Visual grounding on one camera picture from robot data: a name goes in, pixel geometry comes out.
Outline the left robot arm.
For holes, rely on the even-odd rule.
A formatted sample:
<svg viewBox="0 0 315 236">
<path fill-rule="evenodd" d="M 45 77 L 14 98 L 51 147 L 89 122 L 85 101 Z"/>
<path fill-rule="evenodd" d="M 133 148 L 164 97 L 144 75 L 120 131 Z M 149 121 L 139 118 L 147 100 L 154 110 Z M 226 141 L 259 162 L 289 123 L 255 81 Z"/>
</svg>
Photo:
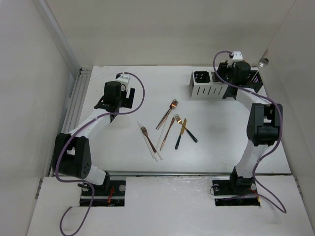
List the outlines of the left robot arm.
<svg viewBox="0 0 315 236">
<path fill-rule="evenodd" d="M 135 89 L 128 92 L 129 77 L 121 76 L 106 82 L 101 99 L 84 122 L 55 139 L 53 171 L 60 182 L 60 174 L 93 185 L 94 191 L 105 195 L 110 190 L 110 175 L 92 164 L 90 140 L 119 114 L 120 108 L 132 108 Z"/>
</svg>

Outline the copper knife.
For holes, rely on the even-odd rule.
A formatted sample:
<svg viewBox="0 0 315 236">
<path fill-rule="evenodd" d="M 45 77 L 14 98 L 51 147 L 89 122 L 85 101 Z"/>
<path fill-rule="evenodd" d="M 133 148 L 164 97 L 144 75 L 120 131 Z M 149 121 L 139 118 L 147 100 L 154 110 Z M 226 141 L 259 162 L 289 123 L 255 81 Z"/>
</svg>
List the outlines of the copper knife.
<svg viewBox="0 0 315 236">
<path fill-rule="evenodd" d="M 170 122 L 170 125 L 169 125 L 169 127 L 168 127 L 168 130 L 167 130 L 167 132 L 166 132 L 166 134 L 165 134 L 165 136 L 164 136 L 164 139 L 163 139 L 163 141 L 162 141 L 162 144 L 161 144 L 161 146 L 160 146 L 160 149 L 159 149 L 160 151 L 163 149 L 163 146 L 165 145 L 165 142 L 166 142 L 166 139 L 167 139 L 167 137 L 168 137 L 169 131 L 170 131 L 172 125 L 174 124 L 174 122 L 175 122 L 175 118 L 173 117 L 172 120 L 171 120 L 171 122 Z"/>
</svg>

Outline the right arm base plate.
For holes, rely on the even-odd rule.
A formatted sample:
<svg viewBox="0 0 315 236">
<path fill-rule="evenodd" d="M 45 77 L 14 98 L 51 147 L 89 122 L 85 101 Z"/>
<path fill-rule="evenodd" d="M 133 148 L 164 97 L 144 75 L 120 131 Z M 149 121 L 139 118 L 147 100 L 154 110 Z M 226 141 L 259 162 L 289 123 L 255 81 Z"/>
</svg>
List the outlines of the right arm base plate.
<svg viewBox="0 0 315 236">
<path fill-rule="evenodd" d="M 260 206 L 253 179 L 243 183 L 233 183 L 230 179 L 215 179 L 212 184 L 217 207 Z"/>
</svg>

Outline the gold knife green handle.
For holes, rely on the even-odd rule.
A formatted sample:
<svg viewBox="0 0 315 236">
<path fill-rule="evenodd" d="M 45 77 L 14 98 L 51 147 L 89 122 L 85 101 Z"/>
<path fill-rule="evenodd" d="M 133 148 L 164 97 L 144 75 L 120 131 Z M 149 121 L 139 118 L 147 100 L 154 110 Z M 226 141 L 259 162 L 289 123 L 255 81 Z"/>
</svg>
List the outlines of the gold knife green handle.
<svg viewBox="0 0 315 236">
<path fill-rule="evenodd" d="M 185 118 L 184 119 L 184 122 L 183 122 L 183 128 L 187 131 L 188 135 L 192 138 L 192 140 L 197 143 L 198 140 L 195 138 L 195 136 L 186 128 L 186 123 L 187 123 L 187 119 Z"/>
</svg>

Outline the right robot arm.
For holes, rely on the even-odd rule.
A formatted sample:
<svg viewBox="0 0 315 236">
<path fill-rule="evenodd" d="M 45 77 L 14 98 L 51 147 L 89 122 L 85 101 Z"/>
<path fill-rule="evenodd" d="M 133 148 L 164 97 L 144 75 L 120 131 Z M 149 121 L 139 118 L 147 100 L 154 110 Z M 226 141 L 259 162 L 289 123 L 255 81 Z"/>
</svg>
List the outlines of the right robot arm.
<svg viewBox="0 0 315 236">
<path fill-rule="evenodd" d="M 228 180 L 213 181 L 214 195 L 246 195 L 256 186 L 253 171 L 260 157 L 279 139 L 283 107 L 258 94 L 263 82 L 245 61 L 221 62 L 215 78 L 228 83 L 223 98 L 231 97 L 242 103 L 250 115 L 246 128 L 248 143 L 243 156 Z"/>
</svg>

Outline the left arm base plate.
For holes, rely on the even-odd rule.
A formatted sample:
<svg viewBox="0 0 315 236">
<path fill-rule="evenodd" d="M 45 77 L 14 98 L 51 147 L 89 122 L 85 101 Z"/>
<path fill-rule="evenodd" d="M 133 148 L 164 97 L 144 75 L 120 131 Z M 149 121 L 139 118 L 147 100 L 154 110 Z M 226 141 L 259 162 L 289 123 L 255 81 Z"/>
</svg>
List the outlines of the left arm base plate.
<svg viewBox="0 0 315 236">
<path fill-rule="evenodd" d="M 77 184 L 81 187 L 79 206 L 88 207 L 92 198 L 92 189 L 86 183 Z M 126 179 L 114 178 L 110 180 L 109 187 L 94 185 L 93 207 L 124 207 L 126 193 Z"/>
</svg>

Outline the copper four-tine fork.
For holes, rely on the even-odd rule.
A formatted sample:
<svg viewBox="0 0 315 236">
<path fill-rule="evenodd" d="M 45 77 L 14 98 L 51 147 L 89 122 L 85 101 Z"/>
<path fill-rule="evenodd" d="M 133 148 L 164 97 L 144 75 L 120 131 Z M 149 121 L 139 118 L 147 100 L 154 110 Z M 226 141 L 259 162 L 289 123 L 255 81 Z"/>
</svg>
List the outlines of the copper four-tine fork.
<svg viewBox="0 0 315 236">
<path fill-rule="evenodd" d="M 166 119 L 168 118 L 168 116 L 169 116 L 169 114 L 171 113 L 171 111 L 177 107 L 178 103 L 179 103 L 179 102 L 178 102 L 178 100 L 176 100 L 176 99 L 174 99 L 174 100 L 172 101 L 172 103 L 171 103 L 170 106 L 169 106 L 168 111 L 166 112 L 166 114 L 163 116 L 163 118 L 161 119 L 161 121 L 160 121 L 159 124 L 157 125 L 157 127 L 156 127 L 157 130 L 160 129 L 160 127 L 163 125 L 163 123 L 164 123 L 164 122 L 166 121 Z"/>
</svg>

